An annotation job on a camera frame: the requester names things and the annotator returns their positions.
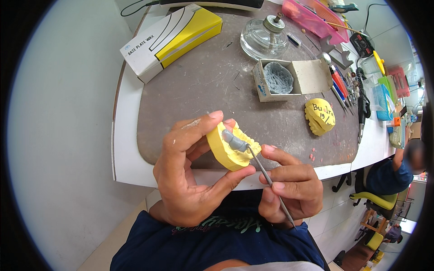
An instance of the pink plastic container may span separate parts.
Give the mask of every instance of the pink plastic container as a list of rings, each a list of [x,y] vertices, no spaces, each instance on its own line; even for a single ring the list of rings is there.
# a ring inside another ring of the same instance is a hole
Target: pink plastic container
[[[323,19],[325,19],[327,22],[345,26],[344,22],[341,21],[328,7],[321,4],[318,0],[299,0],[298,2],[315,8],[317,15],[294,0],[283,0],[283,14],[320,38],[332,35],[330,44],[339,44],[341,42],[350,41],[346,29],[337,27],[338,31],[336,31],[333,27],[323,21]]]

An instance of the yellow dental model with writing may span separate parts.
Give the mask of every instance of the yellow dental model with writing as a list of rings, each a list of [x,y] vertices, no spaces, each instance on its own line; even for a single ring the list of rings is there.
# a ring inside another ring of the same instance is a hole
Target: yellow dental model with writing
[[[336,119],[329,102],[316,98],[308,101],[305,106],[304,112],[312,133],[321,136],[335,126]]]
[[[238,123],[235,124],[231,133],[223,122],[220,122],[214,130],[207,134],[207,140],[217,161],[230,171],[247,167],[253,159],[250,150],[246,148],[246,143],[250,145],[255,155],[261,152],[259,143],[243,133]]]

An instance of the plaster dust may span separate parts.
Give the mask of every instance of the plaster dust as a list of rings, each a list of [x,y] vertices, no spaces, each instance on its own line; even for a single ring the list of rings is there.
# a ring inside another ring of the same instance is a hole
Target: plaster dust
[[[190,122],[189,124],[187,124],[187,125],[181,127],[181,129],[187,129],[187,128],[190,128],[190,127],[196,126],[196,125],[199,124],[200,121],[201,121],[201,119],[198,118],[197,120],[194,120],[194,121]]]

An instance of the yellow dental cast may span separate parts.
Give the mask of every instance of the yellow dental cast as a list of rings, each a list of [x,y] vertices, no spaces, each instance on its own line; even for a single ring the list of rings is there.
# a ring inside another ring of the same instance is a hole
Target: yellow dental cast
[[[329,102],[316,98],[309,100],[305,106],[304,112],[313,134],[321,136],[335,126],[336,119]]]

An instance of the blue shirt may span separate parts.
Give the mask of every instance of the blue shirt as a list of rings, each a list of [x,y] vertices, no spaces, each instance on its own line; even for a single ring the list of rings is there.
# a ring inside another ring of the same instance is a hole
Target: blue shirt
[[[399,227],[392,227],[384,236],[385,238],[389,239],[391,243],[395,243],[399,236],[401,235],[401,226]]]
[[[216,263],[238,259],[248,264],[309,261],[324,268],[303,223],[276,229],[257,208],[216,209],[196,227],[161,223],[142,211],[126,243],[113,257],[110,270],[202,271]]]
[[[377,170],[370,170],[366,178],[366,190],[377,196],[393,195],[404,191],[413,181],[413,173],[404,159],[397,171],[393,170],[392,160]]]

